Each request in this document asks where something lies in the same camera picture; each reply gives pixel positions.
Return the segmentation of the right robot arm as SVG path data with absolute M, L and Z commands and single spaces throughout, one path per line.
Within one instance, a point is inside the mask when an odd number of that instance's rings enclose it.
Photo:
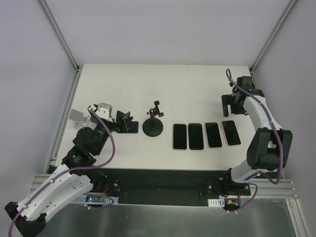
M 220 190 L 225 196 L 237 195 L 248 189 L 247 181 L 258 175 L 263 175 L 272 184 L 278 184 L 293 139 L 292 132 L 276 122 L 268 109 L 264 93 L 255 88 L 251 77 L 242 76 L 234 81 L 230 71 L 227 71 L 227 78 L 232 92 L 221 96 L 223 116 L 248 115 L 255 134 L 246 151 L 245 160 L 229 168 L 220 183 Z

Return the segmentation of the black round clamp stand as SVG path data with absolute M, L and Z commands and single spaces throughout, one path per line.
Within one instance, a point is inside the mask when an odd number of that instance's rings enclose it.
M 156 116 L 163 117 L 164 113 L 160 111 L 159 100 L 154 102 L 154 107 L 150 108 L 147 112 L 147 115 L 150 116 L 150 118 L 146 119 L 142 125 L 143 132 L 145 135 L 149 137 L 157 137 L 159 136 L 163 131 L 163 123 L 160 119 L 156 118 Z

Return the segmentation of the black square base stand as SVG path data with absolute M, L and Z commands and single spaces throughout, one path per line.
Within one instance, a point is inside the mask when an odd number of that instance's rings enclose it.
M 123 113 L 117 111 L 116 124 L 118 125 L 119 134 L 136 134 L 139 130 L 139 122 L 133 121 L 131 112 Z

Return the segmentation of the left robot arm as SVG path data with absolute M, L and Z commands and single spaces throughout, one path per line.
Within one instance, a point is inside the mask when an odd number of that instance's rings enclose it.
M 55 171 L 28 197 L 5 206 L 11 218 L 8 235 L 13 229 L 24 237 L 35 237 L 46 224 L 75 198 L 86 192 L 99 192 L 106 184 L 101 168 L 115 156 L 112 132 L 127 132 L 133 117 L 120 113 L 116 120 L 100 118 L 90 110 L 98 123 L 94 129 L 81 128 L 73 140 L 74 146 Z

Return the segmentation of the black phone white case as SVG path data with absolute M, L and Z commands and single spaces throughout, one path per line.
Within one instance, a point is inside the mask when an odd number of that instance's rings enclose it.
M 187 127 L 185 124 L 173 125 L 173 149 L 181 151 L 187 149 Z

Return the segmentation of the pink phone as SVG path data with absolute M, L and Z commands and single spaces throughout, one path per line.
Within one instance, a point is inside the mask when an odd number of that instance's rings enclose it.
M 228 146 L 238 146 L 241 144 L 237 127 L 233 120 L 222 121 L 222 127 Z
M 219 126 L 216 122 L 205 124 L 207 144 L 209 148 L 221 148 L 222 140 L 220 136 Z

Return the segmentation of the white phone stand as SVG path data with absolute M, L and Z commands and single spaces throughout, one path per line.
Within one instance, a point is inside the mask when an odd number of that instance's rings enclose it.
M 71 109 L 68 115 L 68 120 L 71 121 L 71 124 L 76 130 L 80 130 L 81 128 L 84 128 L 84 127 L 91 127 L 89 113 L 85 114 L 78 110 Z

